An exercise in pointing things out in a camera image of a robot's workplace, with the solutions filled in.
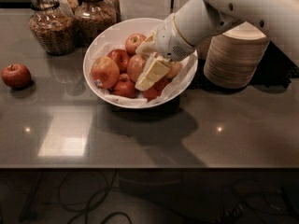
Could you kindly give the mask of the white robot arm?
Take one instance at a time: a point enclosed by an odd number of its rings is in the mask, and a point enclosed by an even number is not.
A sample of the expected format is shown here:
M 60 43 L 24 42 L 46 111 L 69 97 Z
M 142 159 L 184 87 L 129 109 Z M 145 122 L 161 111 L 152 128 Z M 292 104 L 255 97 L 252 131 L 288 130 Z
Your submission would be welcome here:
M 299 0 L 189 0 L 155 26 L 137 52 L 148 54 L 135 87 L 145 91 L 209 37 L 248 22 L 299 64 Z

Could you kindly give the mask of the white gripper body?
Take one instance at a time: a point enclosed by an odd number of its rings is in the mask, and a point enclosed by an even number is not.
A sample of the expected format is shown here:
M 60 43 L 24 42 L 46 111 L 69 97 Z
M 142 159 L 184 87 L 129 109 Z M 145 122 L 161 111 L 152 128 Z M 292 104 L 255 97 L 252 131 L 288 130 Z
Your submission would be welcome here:
M 154 47 L 159 54 L 174 62 L 183 61 L 195 51 L 195 47 L 181 35 L 174 13 L 155 28 Z

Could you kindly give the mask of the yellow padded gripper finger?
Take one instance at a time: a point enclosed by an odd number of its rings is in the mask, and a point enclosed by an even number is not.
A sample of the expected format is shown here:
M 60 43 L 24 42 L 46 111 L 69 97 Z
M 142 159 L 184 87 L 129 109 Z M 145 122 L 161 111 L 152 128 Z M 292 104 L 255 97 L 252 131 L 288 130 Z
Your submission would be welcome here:
M 151 54 L 156 51 L 155 48 L 156 33 L 152 32 L 135 50 L 137 54 Z
M 170 60 L 157 53 L 151 53 L 135 87 L 146 91 L 170 71 Z

